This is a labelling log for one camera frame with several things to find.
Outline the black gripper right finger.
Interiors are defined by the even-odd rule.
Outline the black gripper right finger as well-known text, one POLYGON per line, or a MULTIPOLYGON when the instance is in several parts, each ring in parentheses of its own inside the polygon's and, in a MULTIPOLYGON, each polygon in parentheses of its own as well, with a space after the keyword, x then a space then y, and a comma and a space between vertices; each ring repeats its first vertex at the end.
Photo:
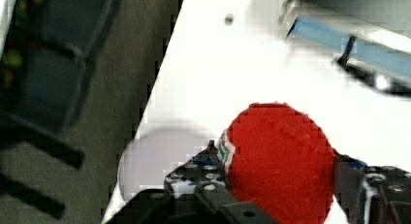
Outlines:
POLYGON ((333 194, 349 224, 411 224, 410 173, 337 154, 333 194))

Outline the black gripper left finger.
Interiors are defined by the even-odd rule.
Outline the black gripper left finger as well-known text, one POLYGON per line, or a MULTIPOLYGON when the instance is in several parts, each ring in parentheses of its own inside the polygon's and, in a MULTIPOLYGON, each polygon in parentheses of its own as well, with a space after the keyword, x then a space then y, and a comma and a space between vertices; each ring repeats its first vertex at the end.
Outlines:
POLYGON ((223 163, 218 158, 215 140, 210 140, 207 147, 178 166, 164 179, 164 188, 178 199, 182 195, 192 195, 200 184, 216 183, 230 188, 223 163))

